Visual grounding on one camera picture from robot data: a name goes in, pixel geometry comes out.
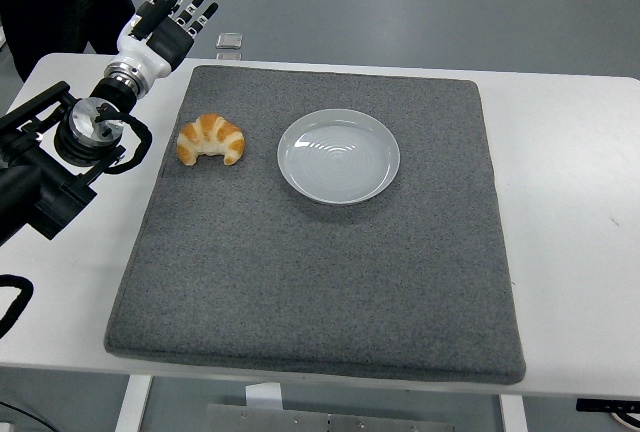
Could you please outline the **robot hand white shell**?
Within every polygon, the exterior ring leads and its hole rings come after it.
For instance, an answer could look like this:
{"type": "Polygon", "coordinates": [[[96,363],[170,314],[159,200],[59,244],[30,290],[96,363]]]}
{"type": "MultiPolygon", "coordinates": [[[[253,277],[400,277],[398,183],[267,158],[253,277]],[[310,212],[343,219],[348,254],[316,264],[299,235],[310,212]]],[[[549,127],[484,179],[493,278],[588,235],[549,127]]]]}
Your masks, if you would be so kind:
{"type": "Polygon", "coordinates": [[[179,67],[217,10],[208,0],[145,1],[120,32],[118,54],[105,75],[123,75],[150,88],[179,67]]]}

